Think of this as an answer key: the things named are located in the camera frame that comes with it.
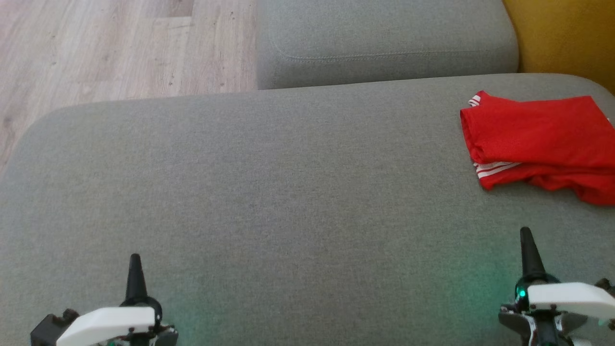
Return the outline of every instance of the black cone tip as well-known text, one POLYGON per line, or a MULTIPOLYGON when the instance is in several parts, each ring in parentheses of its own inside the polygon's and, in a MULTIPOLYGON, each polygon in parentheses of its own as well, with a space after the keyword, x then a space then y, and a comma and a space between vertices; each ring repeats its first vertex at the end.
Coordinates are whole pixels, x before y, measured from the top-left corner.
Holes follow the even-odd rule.
POLYGON ((521 257, 523 276, 529 274, 546 274, 542 259, 538 253, 532 231, 528 227, 521 228, 521 257))
POLYGON ((128 269, 128 282, 126 282, 126 300, 144 299, 148 296, 148 289, 145 286, 145 276, 141 267, 141 256, 132 254, 130 256, 130 267, 128 269))

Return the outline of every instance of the red folded cloth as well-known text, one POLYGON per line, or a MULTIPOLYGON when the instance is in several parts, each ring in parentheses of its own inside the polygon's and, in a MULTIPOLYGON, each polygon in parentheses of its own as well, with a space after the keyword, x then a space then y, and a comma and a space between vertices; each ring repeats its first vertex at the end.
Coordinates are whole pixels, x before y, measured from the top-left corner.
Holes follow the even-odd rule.
POLYGON ((478 92, 461 126, 480 184, 524 180, 615 205, 615 129, 590 96, 517 102, 478 92))

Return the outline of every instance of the white stripe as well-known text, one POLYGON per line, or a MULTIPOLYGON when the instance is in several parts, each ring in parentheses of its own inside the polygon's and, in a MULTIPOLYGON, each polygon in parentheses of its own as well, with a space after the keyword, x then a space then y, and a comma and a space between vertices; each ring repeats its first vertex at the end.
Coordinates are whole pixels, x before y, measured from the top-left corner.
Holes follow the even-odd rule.
POLYGON ((501 166, 507 166, 513 162, 492 162, 488 164, 479 164, 476 166, 476 172, 486 171, 488 169, 494 169, 501 166))
POLYGON ((492 171, 481 172, 481 173, 478 173, 478 178, 481 179, 481 178, 484 178, 484 177, 488 177, 489 175, 493 175, 495 173, 500 173, 501 171, 505 171, 505 170, 513 168, 515 166, 519 166, 520 164, 521 164, 521 162, 516 162, 516 163, 513 163, 513 164, 502 166, 500 168, 493 169, 492 171))

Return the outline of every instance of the gray ottoman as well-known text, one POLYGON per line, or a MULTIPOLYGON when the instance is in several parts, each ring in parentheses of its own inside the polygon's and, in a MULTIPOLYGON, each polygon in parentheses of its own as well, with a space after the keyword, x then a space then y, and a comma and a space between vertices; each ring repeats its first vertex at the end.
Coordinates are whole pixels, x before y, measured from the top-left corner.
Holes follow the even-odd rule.
MULTIPOLYGON (((131 253, 191 345, 502 345, 528 225, 565 281, 615 278, 615 209, 477 182, 459 109, 615 98, 503 74, 96 103, 58 110, 0 182, 0 335, 120 304, 131 253)), ((581 331, 595 345, 613 334, 581 331)))
POLYGON ((501 0, 259 0, 258 87, 517 71, 501 0))

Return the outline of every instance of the folded garment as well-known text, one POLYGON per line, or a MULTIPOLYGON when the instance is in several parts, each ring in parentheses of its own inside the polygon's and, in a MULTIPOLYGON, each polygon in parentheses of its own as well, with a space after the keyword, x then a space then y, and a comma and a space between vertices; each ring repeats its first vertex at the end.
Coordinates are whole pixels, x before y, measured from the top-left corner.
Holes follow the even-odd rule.
POLYGON ((615 128, 590 96, 517 102, 478 92, 461 126, 480 184, 524 180, 615 205, 615 128))

